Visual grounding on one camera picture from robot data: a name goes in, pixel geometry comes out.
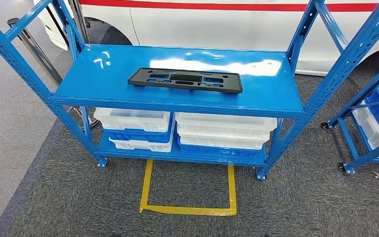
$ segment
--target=black caster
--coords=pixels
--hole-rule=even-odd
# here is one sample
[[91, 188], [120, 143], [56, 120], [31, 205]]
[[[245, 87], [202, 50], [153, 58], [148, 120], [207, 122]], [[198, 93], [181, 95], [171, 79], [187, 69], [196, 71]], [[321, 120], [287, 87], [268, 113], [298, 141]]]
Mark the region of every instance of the black caster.
[[343, 165], [343, 163], [338, 163], [338, 170], [342, 171], [342, 172], [345, 172], [345, 166]]
[[323, 129], [323, 130], [326, 130], [326, 129], [329, 129], [329, 124], [327, 122], [323, 122], [320, 124], [320, 127]]

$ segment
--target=black plastic tray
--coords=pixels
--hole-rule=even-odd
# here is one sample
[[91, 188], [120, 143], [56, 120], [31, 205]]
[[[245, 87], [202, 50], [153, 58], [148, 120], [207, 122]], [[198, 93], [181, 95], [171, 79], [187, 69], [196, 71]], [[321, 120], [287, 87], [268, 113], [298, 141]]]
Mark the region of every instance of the black plastic tray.
[[242, 93], [237, 73], [140, 68], [128, 80], [131, 85], [148, 85], [191, 90]]

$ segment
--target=shelving unit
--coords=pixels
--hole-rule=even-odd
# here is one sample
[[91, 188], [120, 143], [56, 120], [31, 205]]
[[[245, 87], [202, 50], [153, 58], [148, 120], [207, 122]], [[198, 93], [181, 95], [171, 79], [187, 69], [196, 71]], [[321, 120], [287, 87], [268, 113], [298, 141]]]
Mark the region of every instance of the shelving unit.
[[[48, 90], [11, 44], [49, 4], [57, 10], [63, 23], [73, 60], [71, 69], [54, 93]], [[321, 16], [341, 56], [303, 106], [294, 71], [301, 46], [317, 15]], [[0, 31], [0, 55], [94, 156], [99, 167], [106, 166], [106, 157], [234, 164], [253, 166], [257, 178], [265, 179], [285, 150], [379, 39], [379, 5], [348, 44], [324, 1], [311, 0], [286, 52], [95, 45], [85, 44], [81, 35], [85, 34], [78, 32], [62, 0], [42, 0], [5, 34]], [[238, 73], [243, 92], [234, 94], [128, 85], [127, 79], [140, 67]], [[83, 133], [63, 109], [63, 105], [81, 107], [84, 118], [87, 115], [85, 107], [106, 107], [272, 117], [278, 118], [278, 126], [269, 153], [266, 154], [265, 149], [262, 149], [252, 159], [181, 153], [176, 134], [170, 153], [119, 150], [108, 140], [106, 132], [98, 147], [95, 147], [88, 121], [83, 119]], [[293, 119], [293, 123], [281, 136], [284, 118]]]
[[[339, 126], [341, 129], [343, 136], [346, 140], [346, 143], [349, 146], [349, 149], [351, 151], [353, 161], [349, 163], [339, 163], [339, 170], [345, 171], [347, 174], [354, 174], [355, 169], [365, 165], [367, 163], [379, 163], [379, 146], [372, 149], [368, 142], [368, 137], [365, 135], [365, 132], [361, 125], [358, 123], [357, 118], [353, 114], [353, 112], [360, 108], [369, 108], [370, 110], [377, 109], [379, 110], [379, 101], [376, 102], [368, 102], [368, 96], [371, 96], [373, 93], [374, 95], [379, 98], [379, 73], [370, 80], [370, 82], [361, 90], [359, 91], [354, 98], [352, 98], [345, 107], [341, 109], [330, 121], [322, 123], [322, 128], [334, 128], [336, 125]], [[347, 117], [351, 117], [355, 128], [358, 131], [358, 134], [364, 143], [364, 147], [366, 150], [366, 153], [362, 156], [360, 156], [355, 148], [355, 145], [349, 135], [349, 132], [346, 128], [346, 125], [344, 123], [344, 120]], [[374, 121], [379, 123], [379, 116], [375, 116]]]

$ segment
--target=yellow floor marking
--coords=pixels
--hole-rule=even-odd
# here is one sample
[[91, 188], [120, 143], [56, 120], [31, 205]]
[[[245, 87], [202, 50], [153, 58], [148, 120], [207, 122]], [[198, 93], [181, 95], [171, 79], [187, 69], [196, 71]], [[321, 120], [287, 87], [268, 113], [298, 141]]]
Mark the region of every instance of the yellow floor marking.
[[165, 214], [184, 215], [208, 215], [208, 216], [234, 216], [236, 215], [236, 189], [234, 186], [233, 165], [227, 167], [229, 185], [229, 205], [230, 208], [203, 208], [203, 207], [183, 207], [183, 206], [157, 206], [148, 205], [149, 187], [152, 175], [153, 160], [149, 159], [146, 164], [145, 179], [143, 182], [142, 199], [140, 200], [141, 213], [144, 209]]

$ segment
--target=chrome pole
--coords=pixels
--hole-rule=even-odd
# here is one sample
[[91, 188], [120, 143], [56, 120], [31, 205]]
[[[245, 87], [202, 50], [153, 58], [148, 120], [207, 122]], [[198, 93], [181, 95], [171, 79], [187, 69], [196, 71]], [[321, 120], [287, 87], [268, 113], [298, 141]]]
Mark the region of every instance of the chrome pole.
[[69, 0], [69, 5], [72, 9], [76, 27], [78, 28], [79, 34], [82, 37], [84, 43], [91, 43], [91, 40], [89, 39], [88, 29], [86, 27], [85, 17], [82, 13], [82, 6], [77, 0]]
[[[12, 18], [7, 21], [7, 24], [11, 27], [13, 26], [19, 18]], [[34, 38], [31, 36], [31, 34], [28, 32], [27, 28], [25, 28], [19, 35], [18, 38], [21, 40], [21, 42], [25, 45], [27, 50], [34, 56], [34, 58], [38, 61], [40, 66], [44, 69], [46, 74], [52, 79], [52, 81], [56, 84], [56, 86], [59, 86], [60, 83], [62, 83], [62, 77], [57, 72], [57, 70], [54, 68], [53, 64], [50, 62], [50, 60], [47, 58], [43, 50], [39, 47], [37, 42], [34, 40]], [[77, 115], [79, 115], [80, 118], [82, 118], [82, 113], [80, 111], [79, 107], [70, 107], [68, 109], [68, 112], [70, 110], [75, 111]], [[88, 122], [89, 127], [95, 126], [99, 120], [91, 118], [88, 116]]]

